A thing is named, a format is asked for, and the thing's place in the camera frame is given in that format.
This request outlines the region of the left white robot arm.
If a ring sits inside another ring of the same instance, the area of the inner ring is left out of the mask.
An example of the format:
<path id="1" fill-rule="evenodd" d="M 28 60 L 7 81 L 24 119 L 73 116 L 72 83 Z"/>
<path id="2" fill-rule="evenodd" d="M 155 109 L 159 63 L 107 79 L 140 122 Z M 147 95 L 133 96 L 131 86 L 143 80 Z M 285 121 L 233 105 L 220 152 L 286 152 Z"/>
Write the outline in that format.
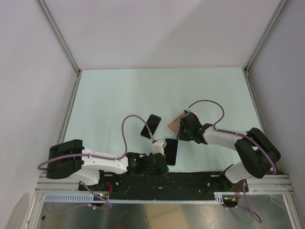
<path id="1" fill-rule="evenodd" d="M 153 152 L 140 154 L 128 152 L 124 156 L 101 153 L 83 146 L 79 139 L 50 147 L 45 163 L 47 179 L 74 178 L 95 190 L 105 187 L 106 179 L 101 172 L 139 174 L 146 176 L 164 175 L 169 171 L 164 157 L 164 141 L 152 144 Z"/>

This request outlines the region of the pink phone case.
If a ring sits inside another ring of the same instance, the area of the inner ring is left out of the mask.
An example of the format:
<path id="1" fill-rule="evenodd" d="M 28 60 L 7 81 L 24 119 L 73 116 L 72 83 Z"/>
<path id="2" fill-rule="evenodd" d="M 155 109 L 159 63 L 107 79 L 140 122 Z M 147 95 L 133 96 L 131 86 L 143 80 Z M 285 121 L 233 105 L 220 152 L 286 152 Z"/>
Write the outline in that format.
<path id="1" fill-rule="evenodd" d="M 175 135 L 178 134 L 179 128 L 180 128 L 180 118 L 187 112 L 189 112 L 190 109 L 185 109 L 181 114 L 179 114 L 176 118 L 174 118 L 169 124 L 168 129 Z"/>

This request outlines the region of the black white-edged smartphone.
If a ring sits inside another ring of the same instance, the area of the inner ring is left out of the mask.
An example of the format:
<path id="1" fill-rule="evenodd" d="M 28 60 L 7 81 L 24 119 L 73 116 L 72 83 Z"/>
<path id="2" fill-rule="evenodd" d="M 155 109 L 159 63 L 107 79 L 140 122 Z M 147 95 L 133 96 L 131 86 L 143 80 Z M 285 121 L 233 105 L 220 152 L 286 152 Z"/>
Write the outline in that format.
<path id="1" fill-rule="evenodd" d="M 156 116 L 154 114 L 151 114 L 149 116 L 149 118 L 147 119 L 146 123 L 151 131 L 151 134 L 153 135 L 157 129 L 157 127 L 159 126 L 160 122 L 161 122 L 162 118 L 159 116 Z M 149 131 L 147 129 L 147 126 L 144 126 L 141 133 L 141 136 L 146 137 L 148 139 L 151 139 L 152 137 L 149 134 Z"/>

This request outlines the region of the light blue phone case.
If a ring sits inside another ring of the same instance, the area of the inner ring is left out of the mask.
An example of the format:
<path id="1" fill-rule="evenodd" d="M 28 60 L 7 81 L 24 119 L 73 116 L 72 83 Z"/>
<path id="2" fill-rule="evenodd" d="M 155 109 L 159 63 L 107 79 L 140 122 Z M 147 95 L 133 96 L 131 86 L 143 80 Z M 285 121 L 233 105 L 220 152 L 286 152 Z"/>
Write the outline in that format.
<path id="1" fill-rule="evenodd" d="M 178 149 L 179 149 L 179 141 L 176 139 L 176 150 L 175 150 L 175 165 L 177 163 L 177 158 L 178 158 Z"/>

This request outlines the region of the blue smartphone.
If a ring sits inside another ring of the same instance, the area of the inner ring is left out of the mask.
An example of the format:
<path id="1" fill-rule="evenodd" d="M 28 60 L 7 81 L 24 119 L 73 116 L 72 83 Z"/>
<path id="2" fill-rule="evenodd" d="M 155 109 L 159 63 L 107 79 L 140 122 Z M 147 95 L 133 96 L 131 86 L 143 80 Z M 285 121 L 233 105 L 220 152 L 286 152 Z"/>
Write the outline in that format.
<path id="1" fill-rule="evenodd" d="M 164 157 L 166 160 L 166 164 L 174 166 L 176 164 L 177 158 L 178 140 L 167 138 L 165 142 L 166 146 L 164 148 Z"/>

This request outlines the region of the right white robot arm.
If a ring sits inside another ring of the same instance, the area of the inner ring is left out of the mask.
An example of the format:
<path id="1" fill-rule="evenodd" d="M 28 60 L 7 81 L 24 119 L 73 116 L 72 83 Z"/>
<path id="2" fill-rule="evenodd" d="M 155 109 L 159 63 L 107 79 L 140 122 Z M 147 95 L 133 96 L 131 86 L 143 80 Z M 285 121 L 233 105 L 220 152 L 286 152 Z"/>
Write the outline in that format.
<path id="1" fill-rule="evenodd" d="M 177 139 L 223 146 L 238 153 L 241 161 L 220 174 L 223 190 L 232 191 L 238 182 L 249 177 L 262 179 L 270 169 L 275 172 L 275 165 L 281 159 L 280 152 L 258 128 L 245 132 L 217 129 L 213 124 L 201 124 L 191 111 L 185 111 L 179 121 Z"/>

